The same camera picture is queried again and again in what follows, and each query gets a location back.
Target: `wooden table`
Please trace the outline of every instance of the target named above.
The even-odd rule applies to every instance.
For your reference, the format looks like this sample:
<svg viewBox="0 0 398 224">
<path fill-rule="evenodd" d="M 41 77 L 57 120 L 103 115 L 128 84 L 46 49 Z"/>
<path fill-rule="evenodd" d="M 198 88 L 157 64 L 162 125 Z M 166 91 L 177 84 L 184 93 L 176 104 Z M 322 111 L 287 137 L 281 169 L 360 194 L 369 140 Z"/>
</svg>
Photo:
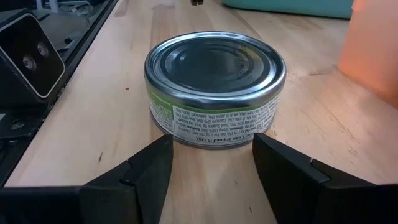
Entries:
<svg viewBox="0 0 398 224">
<path fill-rule="evenodd" d="M 7 186 L 85 184 L 161 136 L 149 113 L 145 57 L 160 41 L 201 30 L 247 34 L 285 58 L 268 135 L 365 180 L 398 182 L 398 111 L 336 67 L 348 23 L 239 11 L 219 0 L 119 0 Z M 275 223 L 251 146 L 175 143 L 161 223 Z"/>
</svg>

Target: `teal object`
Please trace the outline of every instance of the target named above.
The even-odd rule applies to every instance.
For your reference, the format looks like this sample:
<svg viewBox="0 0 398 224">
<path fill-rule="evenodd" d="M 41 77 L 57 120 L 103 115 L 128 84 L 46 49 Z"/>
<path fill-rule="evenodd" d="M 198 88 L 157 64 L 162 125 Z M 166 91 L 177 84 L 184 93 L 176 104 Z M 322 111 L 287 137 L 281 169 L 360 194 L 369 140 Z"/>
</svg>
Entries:
<svg viewBox="0 0 398 224">
<path fill-rule="evenodd" d="M 240 9 L 351 18 L 353 0 L 223 0 Z"/>
</svg>

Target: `can lid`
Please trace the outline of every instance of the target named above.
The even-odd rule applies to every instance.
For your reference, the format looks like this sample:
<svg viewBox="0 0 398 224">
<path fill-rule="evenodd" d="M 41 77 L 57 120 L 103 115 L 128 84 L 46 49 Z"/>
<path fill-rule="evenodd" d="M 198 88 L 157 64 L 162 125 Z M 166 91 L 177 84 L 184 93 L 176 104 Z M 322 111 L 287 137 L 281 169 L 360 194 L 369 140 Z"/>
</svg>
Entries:
<svg viewBox="0 0 398 224">
<path fill-rule="evenodd" d="M 166 40 L 152 49 L 145 64 L 150 84 L 191 103 L 251 105 L 278 93 L 285 73 L 285 63 L 272 47 L 230 32 L 197 32 Z"/>
</svg>

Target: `green label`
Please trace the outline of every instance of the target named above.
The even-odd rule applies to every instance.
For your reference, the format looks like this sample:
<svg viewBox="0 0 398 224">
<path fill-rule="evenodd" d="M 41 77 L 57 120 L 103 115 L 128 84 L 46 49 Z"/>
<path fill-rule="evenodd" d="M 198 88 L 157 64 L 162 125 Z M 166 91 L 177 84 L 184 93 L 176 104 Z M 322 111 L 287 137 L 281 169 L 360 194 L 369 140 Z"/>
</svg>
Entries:
<svg viewBox="0 0 398 224">
<path fill-rule="evenodd" d="M 229 146 L 250 141 L 264 132 L 276 112 L 279 96 L 263 105 L 204 110 L 175 103 L 147 85 L 150 110 L 157 123 L 183 141 L 201 146 Z"/>
</svg>

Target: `metal can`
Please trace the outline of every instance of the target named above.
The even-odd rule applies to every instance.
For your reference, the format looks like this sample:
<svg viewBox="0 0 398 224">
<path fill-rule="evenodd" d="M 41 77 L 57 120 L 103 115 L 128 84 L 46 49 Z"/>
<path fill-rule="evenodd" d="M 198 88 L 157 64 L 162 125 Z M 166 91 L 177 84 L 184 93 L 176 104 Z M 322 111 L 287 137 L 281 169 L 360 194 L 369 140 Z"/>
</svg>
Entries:
<svg viewBox="0 0 398 224">
<path fill-rule="evenodd" d="M 196 32 L 154 47 L 144 72 L 158 126 L 185 143 L 220 148 L 247 143 L 271 125 L 286 66 L 260 40 Z"/>
</svg>

